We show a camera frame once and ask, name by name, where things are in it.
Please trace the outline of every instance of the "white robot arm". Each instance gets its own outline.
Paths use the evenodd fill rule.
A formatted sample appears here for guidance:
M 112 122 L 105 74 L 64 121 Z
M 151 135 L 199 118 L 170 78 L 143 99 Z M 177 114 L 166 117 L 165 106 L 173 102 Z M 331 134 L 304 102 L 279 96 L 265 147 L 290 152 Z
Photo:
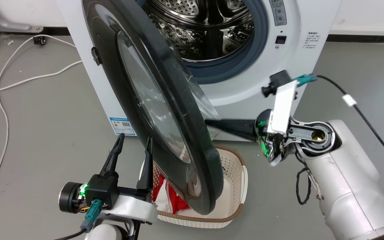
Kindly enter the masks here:
M 268 126 L 256 124 L 258 138 L 269 149 L 269 162 L 276 165 L 295 151 L 308 168 L 326 225 L 337 240 L 384 239 L 384 194 L 378 185 L 378 171 L 344 122 L 302 123 L 289 116 L 300 84 L 300 80 L 279 84 Z M 338 88 L 349 106 L 356 104 Z
M 299 154 L 320 194 L 320 209 L 337 240 L 377 239 L 384 235 L 384 194 L 379 173 L 340 120 L 329 121 L 341 145 L 320 156 Z

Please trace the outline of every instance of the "electrical wire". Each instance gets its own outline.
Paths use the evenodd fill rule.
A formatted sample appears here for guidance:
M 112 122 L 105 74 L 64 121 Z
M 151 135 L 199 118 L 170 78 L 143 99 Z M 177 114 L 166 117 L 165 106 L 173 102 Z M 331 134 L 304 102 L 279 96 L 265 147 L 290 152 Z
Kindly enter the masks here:
M 79 211 L 84 211 L 84 210 L 88 210 L 88 209 L 90 209 L 90 207 L 89 206 L 85 206 L 85 207 L 79 208 Z
M 127 232 L 130 232 L 130 228 L 127 226 L 127 223 L 126 223 L 126 222 L 124 222 L 124 226 L 125 226 L 126 231 L 127 231 Z
M 296 197 L 297 201 L 299 201 L 300 205 L 305 205 L 306 202 L 309 200 L 309 196 L 311 196 L 311 179 L 306 177 L 308 179 L 308 193 L 306 194 L 305 200 L 300 200 L 300 195 L 299 195 L 299 180 L 300 180 L 300 174 L 303 172 L 308 171 L 308 167 L 304 167 L 302 170 L 300 170 L 297 175 L 296 175 Z
M 335 83 L 334 81 L 332 81 L 331 79 L 329 79 L 328 77 L 325 77 L 325 76 L 322 76 L 322 75 L 317 75 L 318 78 L 322 78 L 324 80 L 327 80 L 328 82 L 330 82 L 332 85 L 334 85 L 335 87 L 337 87 L 338 90 L 340 90 L 340 92 L 342 92 L 344 95 L 346 95 L 346 91 L 343 90 L 343 88 L 341 88 L 337 83 Z M 373 128 L 373 126 L 370 124 L 370 122 L 367 120 L 367 118 L 364 116 L 364 114 L 359 110 L 358 106 L 355 104 L 353 105 L 353 108 L 355 108 L 355 110 L 358 112 L 358 114 L 361 116 L 361 118 L 364 120 L 364 122 L 367 124 L 367 126 L 370 128 L 370 130 L 374 133 L 374 135 L 376 136 L 377 140 L 379 140 L 379 142 L 382 144 L 382 146 L 384 147 L 384 141 L 380 138 L 379 134 L 376 132 L 376 130 Z
M 46 75 L 41 75 L 41 76 L 31 77 L 31 78 L 25 79 L 25 80 L 23 80 L 23 81 L 20 81 L 20 82 L 11 84 L 11 85 L 9 85 L 9 86 L 0 88 L 0 91 L 3 91 L 3 90 L 6 90 L 6 89 L 15 87 L 15 86 L 17 86 L 17 85 L 20 85 L 20 84 L 23 84 L 23 83 L 26 83 L 26 82 L 29 82 L 29 81 L 32 81 L 32 80 L 35 80 L 35 79 L 39 79 L 39 78 L 44 78 L 44 77 L 49 77 L 49 76 L 58 75 L 58 74 L 60 74 L 60 73 L 63 73 L 64 71 L 68 70 L 70 67 L 73 67 L 73 66 L 75 66 L 76 64 L 80 64 L 80 63 L 82 63 L 82 61 L 76 61 L 76 62 L 74 62 L 73 64 L 68 65 L 67 67 L 63 68 L 62 70 L 60 70 L 60 71 L 58 71 L 58 72 L 56 72 L 56 73 L 50 73 L 50 74 L 46 74 Z
M 71 43 L 68 43 L 66 41 L 63 41 L 61 39 L 58 39 L 58 38 L 55 38 L 53 36 L 49 36 L 49 35 L 36 35 L 35 37 L 40 37 L 40 36 L 45 36 L 45 37 L 49 37 L 49 38 L 53 38 L 55 40 L 58 40 L 62 43 L 65 43 L 65 44 L 68 44 L 72 47 L 75 47 L 75 45 L 71 44 Z M 0 80 L 1 80 L 1 76 L 2 74 L 4 73 L 4 70 L 5 68 L 7 67 L 8 63 L 10 62 L 10 60 L 13 58 L 13 56 L 17 53 L 17 51 L 24 45 L 26 44 L 28 41 L 32 40 L 34 37 L 31 37 L 31 38 L 28 38 L 26 41 L 24 41 L 15 51 L 14 53 L 11 55 L 11 57 L 8 59 L 8 61 L 5 63 L 4 67 L 2 68 L 1 72 L 0 72 Z M 4 87 L 4 88 L 0 88 L 0 91 L 2 90 L 5 90 L 5 89 L 8 89 L 8 88 L 12 88 L 14 86 L 17 86 L 17 85 L 20 85 L 22 83 L 25 83 L 25 82 L 28 82 L 28 81 L 31 81 L 31 80 L 34 80 L 34 79 L 38 79 L 38 78 L 43 78 L 43 77 L 48 77 L 48 76 L 54 76 L 54 75 L 57 75 L 57 74 L 60 74 L 62 72 L 64 72 L 65 70 L 67 70 L 68 68 L 76 65 L 76 64 L 79 64 L 81 63 L 82 61 L 78 61 L 78 62 L 74 62 L 73 64 L 70 64 L 69 66 L 65 67 L 64 69 L 58 71 L 57 73 L 52 73 L 52 74 L 47 74 L 47 75 L 42 75 L 42 76 L 37 76 L 37 77 L 33 77 L 33 78 L 29 78 L 29 79 L 26 79 L 26 80 L 23 80 L 21 82 L 18 82 L 18 83 L 15 83 L 15 84 L 12 84 L 10 86 L 7 86 L 7 87 Z M 0 100 L 0 108 L 1 110 L 3 111 L 3 114 L 4 114 L 4 117 L 5 117 L 5 120 L 6 120 L 6 140 L 5 140 L 5 144 L 4 144 L 4 150 L 3 150 L 3 153 L 1 155 L 1 159 L 0 159 L 0 168 L 1 168 L 1 164 L 3 162 L 3 159 L 4 159 L 4 155 L 6 153 L 6 150 L 7 150 L 7 145 L 8 145 L 8 138 L 9 138 L 9 123 L 8 123 L 8 117 L 7 117 L 7 113 L 6 111 L 4 110 L 2 104 L 1 104 L 1 100 Z
M 294 144 L 294 149 L 296 150 L 296 151 L 294 152 L 294 156 L 296 156 L 297 160 L 303 165 L 303 167 L 306 167 L 307 164 L 306 164 L 305 161 L 303 161 L 303 159 L 300 157 L 300 155 L 299 155 L 299 150 L 297 150 L 297 147 L 296 147 L 295 144 Z
M 62 237 L 62 238 L 58 238 L 58 239 L 55 239 L 55 240 L 68 240 L 68 239 L 72 239 L 74 237 L 77 237 L 81 234 L 83 234 L 84 232 L 86 231 L 85 228 L 81 229 L 81 231 L 75 233 L 75 234 L 72 234 L 72 235 L 69 235 L 69 236 L 66 236 L 66 237 Z

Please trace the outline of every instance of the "laundry basket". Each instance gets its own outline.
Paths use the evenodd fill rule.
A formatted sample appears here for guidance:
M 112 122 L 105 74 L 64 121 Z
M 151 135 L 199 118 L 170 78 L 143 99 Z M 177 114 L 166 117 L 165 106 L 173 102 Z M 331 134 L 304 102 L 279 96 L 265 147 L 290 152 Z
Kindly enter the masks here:
M 158 219 L 194 228 L 223 228 L 238 216 L 247 196 L 248 174 L 242 157 L 233 149 L 216 146 L 224 168 L 224 186 L 217 199 L 214 211 L 201 215 L 192 209 L 180 210 L 176 214 L 158 211 Z M 160 171 L 154 165 L 154 188 L 159 185 Z

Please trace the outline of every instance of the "black cable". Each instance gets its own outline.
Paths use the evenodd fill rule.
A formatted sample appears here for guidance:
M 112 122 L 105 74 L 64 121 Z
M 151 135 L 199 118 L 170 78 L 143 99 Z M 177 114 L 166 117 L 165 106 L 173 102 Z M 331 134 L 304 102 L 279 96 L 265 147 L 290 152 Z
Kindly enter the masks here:
M 296 156 L 297 160 L 298 160 L 301 164 L 307 166 L 307 164 L 306 164 L 306 163 L 302 160 L 302 158 L 299 156 L 299 151 L 297 150 L 297 147 L 294 146 L 294 148 L 296 149 L 296 152 L 294 153 L 294 156 Z
M 77 237 L 77 236 L 83 234 L 85 231 L 86 231 L 86 229 L 83 228 L 83 229 L 81 229 L 81 231 L 77 232 L 76 234 L 72 234 L 72 235 L 69 235 L 67 237 L 62 237 L 62 238 L 58 238 L 58 239 L 55 239 L 55 240 L 68 240 L 68 239 L 72 239 L 74 237 Z
M 127 232 L 130 232 L 130 228 L 127 226 L 127 223 L 126 223 L 126 222 L 124 222 L 124 226 L 125 226 L 126 231 L 127 231 Z
M 121 240 L 126 240 L 126 239 L 128 239 L 128 232 L 127 232 L 127 230 L 125 230 L 125 229 L 123 229 L 121 226 L 117 226 L 116 225 L 116 228 L 118 228 L 119 229 L 119 231 L 121 232 Z
M 344 95 L 346 95 L 346 91 L 343 90 L 343 88 L 341 88 L 339 85 L 337 85 L 337 83 L 333 82 L 331 79 L 329 79 L 328 77 L 324 77 L 324 76 L 321 76 L 321 75 L 317 75 L 318 78 L 322 78 L 322 79 L 325 79 L 327 80 L 328 82 L 330 82 L 332 85 L 334 85 L 335 87 L 337 87 Z M 364 122 L 368 125 L 368 127 L 370 128 L 370 130 L 374 133 L 374 135 L 376 136 L 377 140 L 379 140 L 379 142 L 382 144 L 382 146 L 384 147 L 384 141 L 380 138 L 380 136 L 378 135 L 378 133 L 376 132 L 376 130 L 373 128 L 373 126 L 371 126 L 370 122 L 367 120 L 367 118 L 364 116 L 364 114 L 362 114 L 362 112 L 359 110 L 359 108 L 357 107 L 357 105 L 353 105 L 353 108 L 355 108 L 355 110 L 358 112 L 358 114 L 361 116 L 361 118 L 364 120 Z
M 308 167 L 304 167 L 302 170 L 300 170 L 298 173 L 297 173 L 297 179 L 296 179 L 296 197 L 297 197 L 297 200 L 299 201 L 300 205 L 305 205 L 305 203 L 309 200 L 309 196 L 311 195 L 311 179 L 309 179 L 309 177 L 307 177 L 308 179 L 308 193 L 306 194 L 306 198 L 305 200 L 302 202 L 302 200 L 300 200 L 300 195 L 299 195 L 299 180 L 300 180 L 300 174 L 303 173 L 303 172 L 306 172 L 307 170 L 309 170 Z

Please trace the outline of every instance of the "front-load washing machine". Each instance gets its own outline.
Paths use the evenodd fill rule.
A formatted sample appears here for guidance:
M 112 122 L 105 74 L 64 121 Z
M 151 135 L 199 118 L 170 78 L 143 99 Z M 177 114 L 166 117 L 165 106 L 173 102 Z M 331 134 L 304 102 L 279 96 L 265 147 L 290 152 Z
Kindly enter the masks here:
M 89 0 L 58 0 L 114 132 L 126 135 L 136 135 L 136 132 L 99 62 L 93 43 L 99 41 L 99 36 L 93 40 L 87 24 L 87 17 L 93 12 L 107 27 L 118 26 L 118 13 L 112 9 L 116 8 L 117 1 L 136 4 L 135 9 L 140 7 L 140 13 L 136 14 L 146 14 L 145 21 L 151 22 L 167 39 L 166 43 L 200 84 L 220 117 L 236 119 L 253 119 L 265 109 L 273 108 L 274 97 L 264 98 L 261 93 L 261 87 L 270 82 L 270 75 L 287 70 L 294 78 L 312 72 L 341 2 L 96 0 L 90 4 Z M 297 89 L 291 114 L 304 89 Z M 217 139 L 241 140 L 226 133 L 219 134 Z

